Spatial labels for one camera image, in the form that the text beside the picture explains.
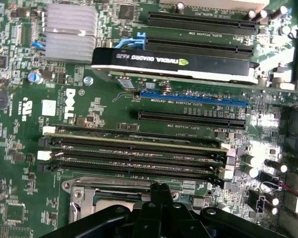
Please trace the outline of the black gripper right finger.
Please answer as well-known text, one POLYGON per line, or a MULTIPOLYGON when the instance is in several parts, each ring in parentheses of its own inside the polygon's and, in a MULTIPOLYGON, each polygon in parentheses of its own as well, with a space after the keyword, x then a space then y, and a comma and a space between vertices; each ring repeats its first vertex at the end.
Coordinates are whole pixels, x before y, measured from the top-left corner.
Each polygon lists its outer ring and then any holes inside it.
POLYGON ((173 201, 170 188, 162 184, 163 204, 172 238, 284 238, 285 236, 244 220, 216 207, 203 209, 198 216, 173 201))

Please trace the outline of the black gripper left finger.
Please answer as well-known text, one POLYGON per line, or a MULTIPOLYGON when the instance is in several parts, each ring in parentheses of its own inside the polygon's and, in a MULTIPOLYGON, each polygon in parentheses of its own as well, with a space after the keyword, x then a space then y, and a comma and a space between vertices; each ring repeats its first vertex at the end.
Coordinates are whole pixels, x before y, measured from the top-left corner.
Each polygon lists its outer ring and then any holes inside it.
POLYGON ((130 210, 113 205, 43 235, 44 238, 159 238, 161 236, 164 185, 150 187, 149 202, 130 210))

